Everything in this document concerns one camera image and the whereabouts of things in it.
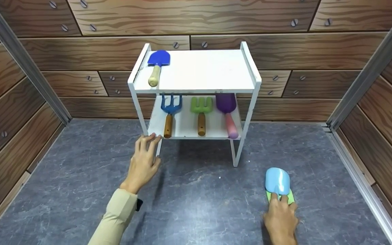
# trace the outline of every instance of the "shelf tier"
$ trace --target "shelf tier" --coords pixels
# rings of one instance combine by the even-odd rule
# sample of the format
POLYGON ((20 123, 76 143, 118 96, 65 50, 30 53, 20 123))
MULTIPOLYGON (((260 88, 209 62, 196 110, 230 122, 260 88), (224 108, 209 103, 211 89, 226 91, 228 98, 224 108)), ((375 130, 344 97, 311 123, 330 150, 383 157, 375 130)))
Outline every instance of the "shelf tier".
POLYGON ((159 85, 152 88, 148 79, 153 67, 148 66, 148 51, 134 81, 136 93, 252 93, 253 75, 243 51, 175 50, 170 65, 163 66, 159 85))
MULTIPOLYGON (((173 116, 172 136, 170 139, 176 140, 226 140, 228 133, 225 125, 225 116, 215 107, 216 98, 213 98, 213 111, 205 114, 206 135, 197 134, 198 114, 190 112, 190 102, 192 96, 182 96, 182 108, 173 116)), ((151 119, 149 121, 148 133, 157 135, 164 134, 165 118, 167 113, 161 110, 162 97, 157 96, 152 109, 151 119)), ((179 103, 179 96, 174 96, 174 104, 179 103)), ((165 104, 170 104, 170 96, 166 96, 165 104)), ((241 138, 243 129, 241 127, 241 118, 238 107, 231 113, 235 126, 238 131, 238 138, 241 138)))

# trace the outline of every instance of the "white metal rack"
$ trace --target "white metal rack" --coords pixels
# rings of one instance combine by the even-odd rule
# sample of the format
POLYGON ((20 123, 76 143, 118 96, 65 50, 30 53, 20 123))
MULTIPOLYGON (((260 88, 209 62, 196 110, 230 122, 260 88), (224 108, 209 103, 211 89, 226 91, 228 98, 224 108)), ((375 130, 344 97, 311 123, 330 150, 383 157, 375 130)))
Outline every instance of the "white metal rack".
MULTIPOLYGON (((238 166, 261 86, 261 76, 252 59, 247 43, 241 42, 240 49, 236 50, 168 51, 170 53, 170 65, 161 68, 159 84, 154 88, 148 84, 148 78, 153 70, 152 66, 148 66, 148 59, 153 52, 151 45, 145 44, 128 78, 128 87, 131 91, 143 134, 149 135, 154 132, 157 135, 163 135, 167 113, 160 108, 162 93, 167 95, 173 93, 175 104, 179 103, 177 95, 207 94, 204 97, 211 96, 214 104, 213 111, 206 114, 206 135, 199 136, 197 133, 198 115, 190 112, 192 96, 183 95, 182 108, 174 115, 172 136, 169 140, 229 140, 233 165, 238 166), (146 127, 137 98, 137 94, 140 93, 157 94, 148 127, 146 127), (215 93, 252 94, 244 127, 241 124, 238 105, 231 113, 239 134, 238 138, 234 140, 228 138, 224 115, 216 109, 215 93), (240 141, 237 151, 235 151, 233 143, 235 140, 240 141)), ((165 104, 170 104, 170 96, 166 98, 165 104)), ((157 148, 157 155, 160 153, 161 143, 162 141, 157 148)))

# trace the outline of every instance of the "floor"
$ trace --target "floor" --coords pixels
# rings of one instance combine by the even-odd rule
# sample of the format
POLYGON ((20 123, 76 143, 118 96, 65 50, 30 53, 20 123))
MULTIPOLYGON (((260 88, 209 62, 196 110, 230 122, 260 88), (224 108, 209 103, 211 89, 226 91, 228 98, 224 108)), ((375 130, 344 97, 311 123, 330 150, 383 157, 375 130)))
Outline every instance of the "floor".
MULTIPOLYGON (((85 245, 125 178, 135 120, 74 119, 0 220, 0 245, 85 245)), ((300 245, 387 245, 322 128, 251 124, 233 168, 228 141, 165 141, 125 245, 268 245, 265 171, 290 174, 300 245)))

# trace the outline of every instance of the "wooden handle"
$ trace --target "wooden handle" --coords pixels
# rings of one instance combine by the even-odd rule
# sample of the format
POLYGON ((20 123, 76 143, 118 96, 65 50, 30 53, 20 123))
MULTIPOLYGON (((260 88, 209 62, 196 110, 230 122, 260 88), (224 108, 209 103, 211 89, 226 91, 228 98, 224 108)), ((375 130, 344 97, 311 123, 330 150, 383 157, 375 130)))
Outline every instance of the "wooden handle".
POLYGON ((197 116, 197 134, 205 136, 205 132, 205 113, 199 113, 199 116, 197 116))
POLYGON ((168 114, 166 116, 166 123, 164 125, 164 138, 170 138, 172 136, 172 125, 173 125, 173 116, 168 114))
POLYGON ((161 67, 159 65, 154 66, 151 77, 148 79, 148 84, 151 87, 157 87, 158 79, 160 78, 161 67))
POLYGON ((235 126, 235 123, 234 123, 234 120, 232 119, 231 114, 226 113, 225 119, 226 119, 226 129, 228 131, 228 137, 232 138, 232 139, 238 138, 237 127, 235 126))

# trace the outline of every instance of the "human hand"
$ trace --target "human hand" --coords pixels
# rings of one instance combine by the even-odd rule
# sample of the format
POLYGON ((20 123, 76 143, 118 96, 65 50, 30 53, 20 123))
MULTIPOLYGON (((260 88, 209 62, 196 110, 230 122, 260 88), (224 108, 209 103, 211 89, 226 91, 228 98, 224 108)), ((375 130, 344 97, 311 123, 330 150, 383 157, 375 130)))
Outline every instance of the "human hand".
POLYGON ((288 205, 287 196, 281 196, 279 201, 276 193, 271 194, 269 211, 263 215, 263 219, 273 245, 297 245, 294 238, 299 223, 294 215, 296 209, 296 203, 288 205))
POLYGON ((154 150, 160 140, 161 135, 155 137, 153 133, 149 136, 142 135, 135 142, 135 152, 129 163, 128 175, 120 189, 137 194, 154 177, 161 162, 160 157, 154 158, 154 150))

